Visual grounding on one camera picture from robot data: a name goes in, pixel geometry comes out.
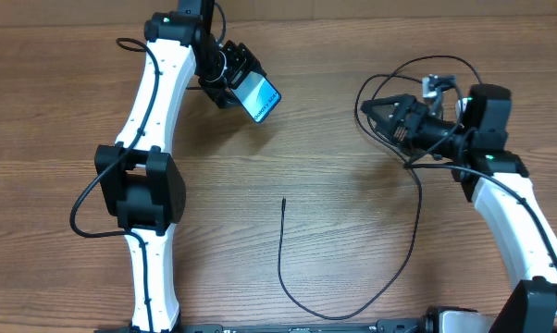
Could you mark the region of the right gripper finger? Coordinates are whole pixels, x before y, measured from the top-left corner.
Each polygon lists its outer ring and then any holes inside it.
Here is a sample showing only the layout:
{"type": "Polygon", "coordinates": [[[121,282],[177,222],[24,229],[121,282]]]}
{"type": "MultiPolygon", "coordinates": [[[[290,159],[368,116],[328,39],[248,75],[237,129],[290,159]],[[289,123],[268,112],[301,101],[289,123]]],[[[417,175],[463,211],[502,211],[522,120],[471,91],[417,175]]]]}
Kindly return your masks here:
{"type": "Polygon", "coordinates": [[[375,120],[375,129],[381,134],[386,141],[398,148],[403,150],[403,144],[406,136],[406,127],[401,121],[396,118],[381,118],[378,117],[375,120]]]}
{"type": "Polygon", "coordinates": [[[374,120],[397,121],[412,104],[413,96],[405,93],[364,101],[361,110],[374,120]]]}

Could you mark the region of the Samsung Galaxy smartphone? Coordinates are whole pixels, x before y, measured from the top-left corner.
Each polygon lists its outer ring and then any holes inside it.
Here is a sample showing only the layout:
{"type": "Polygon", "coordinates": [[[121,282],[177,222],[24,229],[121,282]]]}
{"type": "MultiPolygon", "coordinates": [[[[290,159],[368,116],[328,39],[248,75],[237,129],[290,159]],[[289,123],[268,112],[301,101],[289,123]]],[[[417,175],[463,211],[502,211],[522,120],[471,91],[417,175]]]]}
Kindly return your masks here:
{"type": "Polygon", "coordinates": [[[230,89],[255,123],[262,123],[281,100],[280,92],[262,74],[250,72],[230,89]]]}

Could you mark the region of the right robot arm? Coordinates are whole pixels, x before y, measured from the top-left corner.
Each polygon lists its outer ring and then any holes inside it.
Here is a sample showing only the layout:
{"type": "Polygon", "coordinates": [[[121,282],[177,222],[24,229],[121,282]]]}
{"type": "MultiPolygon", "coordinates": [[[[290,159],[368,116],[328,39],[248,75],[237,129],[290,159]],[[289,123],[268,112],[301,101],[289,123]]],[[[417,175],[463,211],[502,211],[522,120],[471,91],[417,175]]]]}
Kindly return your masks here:
{"type": "Polygon", "coordinates": [[[522,158],[506,150],[511,92],[479,83],[460,97],[455,121],[441,117],[452,78],[427,83],[424,99],[411,94],[366,100],[360,109],[375,135],[399,154],[408,169],[422,169],[429,154],[451,171],[466,200],[488,225],[511,281],[512,293],[487,332],[556,332],[557,236],[541,211],[522,158]]]}

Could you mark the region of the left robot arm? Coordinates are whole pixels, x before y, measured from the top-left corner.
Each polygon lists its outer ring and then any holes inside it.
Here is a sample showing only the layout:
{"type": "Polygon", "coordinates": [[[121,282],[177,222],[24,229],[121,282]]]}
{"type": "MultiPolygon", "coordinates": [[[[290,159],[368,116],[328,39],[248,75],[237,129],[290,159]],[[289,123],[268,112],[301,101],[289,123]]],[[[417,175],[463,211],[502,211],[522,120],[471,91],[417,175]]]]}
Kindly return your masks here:
{"type": "Polygon", "coordinates": [[[145,55],[142,80],[114,144],[96,149],[92,185],[101,188],[130,250],[134,312],[128,332],[179,331],[172,242],[186,185],[172,151],[191,80],[218,108],[241,107],[257,124],[281,100],[244,44],[213,34],[213,16],[221,10],[215,1],[181,1],[177,10],[145,22],[143,41],[117,40],[119,47],[145,55]]]}

